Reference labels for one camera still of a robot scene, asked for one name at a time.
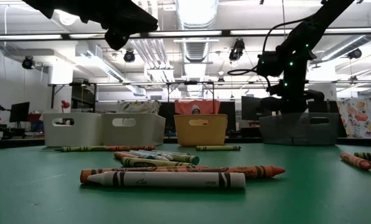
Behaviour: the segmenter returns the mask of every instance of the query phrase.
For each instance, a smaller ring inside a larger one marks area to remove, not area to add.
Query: crayon tip
[[[369,161],[362,161],[360,162],[360,167],[365,170],[369,170],[371,169],[371,163]]]
[[[283,174],[285,173],[285,169],[278,168],[278,167],[271,167],[273,170],[273,175]]]

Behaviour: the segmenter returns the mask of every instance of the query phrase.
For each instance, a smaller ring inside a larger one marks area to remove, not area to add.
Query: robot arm
[[[278,77],[284,72],[283,80],[278,85],[267,89],[271,95],[281,99],[264,98],[262,107],[281,110],[282,113],[301,113],[306,109],[306,100],[323,100],[324,95],[316,91],[304,91],[307,83],[306,70],[308,60],[316,58],[311,50],[321,40],[329,25],[338,18],[354,0],[328,0],[315,14],[307,17],[290,33],[288,38],[275,52],[263,52],[259,55],[256,68],[258,75]]]

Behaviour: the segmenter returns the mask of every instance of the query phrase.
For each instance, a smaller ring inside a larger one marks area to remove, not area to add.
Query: orange crayon
[[[184,168],[193,168],[196,169],[198,167],[207,167],[207,166],[184,166]],[[122,171],[122,172],[154,172],[157,170],[165,170],[166,172],[172,171],[177,167],[131,167],[131,168],[106,168],[106,169],[84,169],[80,173],[80,182],[82,184],[87,184],[87,177],[94,174],[102,174],[104,172],[111,172],[111,171]]]
[[[361,159],[357,156],[350,155],[349,153],[343,152],[340,154],[340,158],[348,162],[349,164],[355,165],[358,168],[369,170],[371,169],[371,162]]]
[[[171,167],[168,170],[156,170],[156,172],[238,172],[245,174],[246,179],[274,177],[285,173],[282,168],[273,166],[245,166],[245,167]]]

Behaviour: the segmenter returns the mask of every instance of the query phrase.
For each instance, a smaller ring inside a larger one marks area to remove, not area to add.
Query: white crayon
[[[142,157],[144,159],[156,159],[156,160],[160,160],[160,161],[169,161],[169,159],[166,159],[163,156],[158,156],[158,155],[154,155],[154,154],[148,154],[148,153],[134,151],[134,150],[130,150],[129,152],[126,152],[126,153],[130,153],[130,154],[133,154],[133,155]]]
[[[242,173],[105,172],[90,175],[87,181],[113,187],[245,189]]]

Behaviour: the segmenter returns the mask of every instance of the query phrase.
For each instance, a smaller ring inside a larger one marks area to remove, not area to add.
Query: table surface
[[[201,165],[273,165],[275,179],[246,191],[111,189],[82,186],[87,168],[120,167],[112,152],[0,149],[0,223],[371,223],[371,171],[342,162],[341,151],[371,147],[240,144],[241,151],[191,152]]]

